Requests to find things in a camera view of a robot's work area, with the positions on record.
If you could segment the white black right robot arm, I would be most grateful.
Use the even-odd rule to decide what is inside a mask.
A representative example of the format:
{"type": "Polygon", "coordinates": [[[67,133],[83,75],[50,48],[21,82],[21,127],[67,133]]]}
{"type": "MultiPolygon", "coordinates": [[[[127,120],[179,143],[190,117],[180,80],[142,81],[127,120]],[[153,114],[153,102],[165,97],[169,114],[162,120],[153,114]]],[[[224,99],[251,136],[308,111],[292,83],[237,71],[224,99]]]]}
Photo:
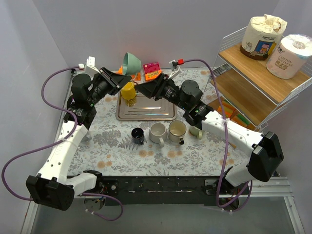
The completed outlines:
{"type": "Polygon", "coordinates": [[[186,80],[177,86],[168,75],[160,74],[135,88],[147,98],[166,99],[185,111],[183,117],[189,125],[227,139],[250,157],[248,162],[228,169],[222,177],[220,187],[227,194],[250,180],[269,181],[284,159],[275,133],[255,132],[231,120],[224,120],[222,115],[201,101],[203,93],[194,80],[186,80]]]}

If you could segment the sage green mug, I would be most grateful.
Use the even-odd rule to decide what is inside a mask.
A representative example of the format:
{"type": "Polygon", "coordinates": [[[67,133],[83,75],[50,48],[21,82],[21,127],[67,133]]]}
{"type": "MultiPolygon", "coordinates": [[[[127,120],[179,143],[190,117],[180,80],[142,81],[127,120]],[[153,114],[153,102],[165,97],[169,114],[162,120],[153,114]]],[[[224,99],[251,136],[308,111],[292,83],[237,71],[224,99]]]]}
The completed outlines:
{"type": "Polygon", "coordinates": [[[123,58],[122,74],[125,76],[135,75],[141,72],[142,63],[135,55],[127,52],[123,58]]]}

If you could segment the light green mug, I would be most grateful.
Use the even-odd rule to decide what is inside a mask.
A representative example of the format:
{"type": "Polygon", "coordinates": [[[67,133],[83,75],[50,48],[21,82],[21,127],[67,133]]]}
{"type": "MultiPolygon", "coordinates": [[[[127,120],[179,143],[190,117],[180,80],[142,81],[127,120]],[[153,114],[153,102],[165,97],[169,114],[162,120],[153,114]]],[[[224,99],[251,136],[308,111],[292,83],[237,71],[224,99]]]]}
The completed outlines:
{"type": "Polygon", "coordinates": [[[197,137],[199,140],[202,139],[203,131],[201,129],[199,129],[195,126],[190,126],[189,131],[193,136],[197,137]]]}

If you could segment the small blue cup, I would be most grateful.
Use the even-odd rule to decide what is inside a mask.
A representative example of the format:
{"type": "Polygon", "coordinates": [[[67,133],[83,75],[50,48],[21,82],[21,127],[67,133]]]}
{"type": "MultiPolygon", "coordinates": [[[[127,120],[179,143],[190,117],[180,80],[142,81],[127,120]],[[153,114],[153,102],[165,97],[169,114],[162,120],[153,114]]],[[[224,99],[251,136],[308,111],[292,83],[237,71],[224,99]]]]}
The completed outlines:
{"type": "Polygon", "coordinates": [[[144,144],[144,139],[145,139],[145,136],[144,136],[144,131],[143,129],[141,128],[134,128],[132,131],[131,131],[131,136],[132,136],[132,139],[133,139],[133,142],[135,144],[138,144],[138,145],[143,145],[144,144]]]}

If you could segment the yellow mug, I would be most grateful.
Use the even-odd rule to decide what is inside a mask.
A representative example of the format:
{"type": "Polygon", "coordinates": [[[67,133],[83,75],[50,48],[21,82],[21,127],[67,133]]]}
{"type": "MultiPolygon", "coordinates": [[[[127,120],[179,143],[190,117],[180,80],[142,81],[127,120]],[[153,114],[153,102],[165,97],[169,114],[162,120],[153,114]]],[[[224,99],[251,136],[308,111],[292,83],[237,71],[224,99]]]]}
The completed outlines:
{"type": "Polygon", "coordinates": [[[132,81],[128,82],[120,92],[124,100],[132,100],[136,97],[135,85],[132,81]]]}

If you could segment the cream mug black handle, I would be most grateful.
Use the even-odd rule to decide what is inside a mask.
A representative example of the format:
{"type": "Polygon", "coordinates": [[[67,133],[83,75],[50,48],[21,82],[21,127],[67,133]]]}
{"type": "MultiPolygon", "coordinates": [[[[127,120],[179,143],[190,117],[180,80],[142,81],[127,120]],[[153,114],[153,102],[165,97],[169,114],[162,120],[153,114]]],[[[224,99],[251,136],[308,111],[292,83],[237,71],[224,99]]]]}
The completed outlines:
{"type": "Polygon", "coordinates": [[[186,132],[187,127],[182,121],[172,121],[168,127],[169,139],[180,145],[184,144],[184,136],[186,132]]]}

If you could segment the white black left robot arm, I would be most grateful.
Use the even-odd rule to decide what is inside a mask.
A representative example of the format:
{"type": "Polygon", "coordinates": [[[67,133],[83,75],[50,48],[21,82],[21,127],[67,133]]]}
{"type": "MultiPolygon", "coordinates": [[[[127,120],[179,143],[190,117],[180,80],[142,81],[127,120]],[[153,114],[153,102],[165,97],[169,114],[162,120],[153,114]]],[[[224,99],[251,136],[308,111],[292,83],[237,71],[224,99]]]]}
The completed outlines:
{"type": "Polygon", "coordinates": [[[106,95],[117,94],[130,80],[131,76],[116,74],[104,67],[93,76],[80,73],[73,77],[59,143],[52,148],[37,175],[30,175],[26,180],[26,187],[35,203],[66,211],[75,196],[85,191],[93,195],[103,191],[104,184],[99,179],[101,173],[85,171],[73,178],[68,178],[67,173],[96,116],[95,105],[106,95]]]}

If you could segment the white speckled mug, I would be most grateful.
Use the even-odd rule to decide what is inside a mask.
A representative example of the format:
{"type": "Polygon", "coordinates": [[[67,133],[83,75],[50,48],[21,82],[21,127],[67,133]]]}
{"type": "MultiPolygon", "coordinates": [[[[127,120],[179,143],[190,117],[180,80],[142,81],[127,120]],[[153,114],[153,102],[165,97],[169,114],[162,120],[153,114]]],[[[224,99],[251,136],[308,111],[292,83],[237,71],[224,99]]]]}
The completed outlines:
{"type": "Polygon", "coordinates": [[[149,129],[149,139],[157,143],[161,148],[164,147],[164,141],[167,139],[167,129],[162,123],[154,123],[149,129]]]}

